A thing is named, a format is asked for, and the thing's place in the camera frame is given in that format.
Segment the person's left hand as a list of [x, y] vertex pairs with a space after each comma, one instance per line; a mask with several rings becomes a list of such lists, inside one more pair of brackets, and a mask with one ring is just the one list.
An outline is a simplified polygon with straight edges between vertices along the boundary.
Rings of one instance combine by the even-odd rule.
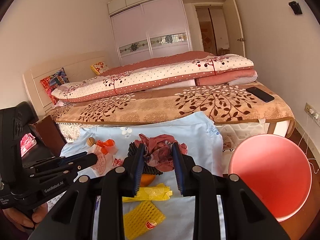
[[16, 226], [20, 231], [25, 231], [25, 228], [37, 227], [42, 222], [44, 217], [48, 213], [48, 204], [44, 203], [34, 210], [31, 218], [28, 218], [25, 214], [16, 210], [15, 208], [9, 208], [3, 210], [5, 217]]

